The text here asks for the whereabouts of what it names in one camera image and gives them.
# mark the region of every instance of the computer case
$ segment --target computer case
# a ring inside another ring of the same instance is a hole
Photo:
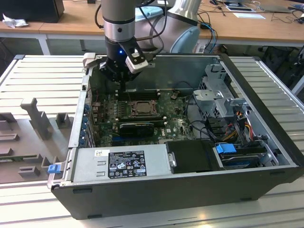
[[[65,8],[62,0],[3,0],[0,1],[2,14],[13,19],[57,23]]]

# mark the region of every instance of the paper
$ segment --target paper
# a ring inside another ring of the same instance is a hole
[[[161,5],[164,5],[164,4],[165,4],[165,1],[163,1],[163,0],[158,0],[157,3],[158,3],[158,4],[161,4]]]
[[[28,26],[29,24],[26,23],[25,20],[23,19],[12,19],[12,18],[8,18],[3,14],[3,20],[2,22],[11,28],[15,28],[15,27],[23,27],[23,26]]]
[[[266,19],[260,14],[253,13],[233,13],[237,18],[251,18],[251,19]]]

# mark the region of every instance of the blue latch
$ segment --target blue latch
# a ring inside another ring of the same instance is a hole
[[[218,153],[236,153],[237,152],[234,145],[230,144],[230,143],[220,144],[220,145],[216,146],[216,149],[217,149]]]
[[[50,174],[51,173],[60,173],[61,172],[60,168],[61,168],[61,165],[59,165],[59,164],[49,165],[47,172]]]

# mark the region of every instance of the blue cable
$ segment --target blue cable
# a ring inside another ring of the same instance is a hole
[[[212,48],[210,49],[210,52],[209,52],[209,53],[211,53],[212,50],[213,50],[213,48],[215,47],[215,40],[216,40],[215,33],[214,33],[214,30],[213,30],[209,25],[207,25],[207,24],[205,24],[205,23],[202,23],[202,24],[204,24],[204,25],[212,32],[212,36],[213,36],[213,45],[212,45]]]

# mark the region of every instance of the robotic arm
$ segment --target robotic arm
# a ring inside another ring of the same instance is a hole
[[[109,80],[119,82],[123,91],[125,83],[134,80],[148,66],[143,51],[163,49],[187,53],[199,37],[196,15],[201,0],[176,0],[165,16],[161,13],[149,18],[150,23],[146,19],[135,22],[136,6],[151,2],[153,0],[101,1],[107,58],[99,69]]]

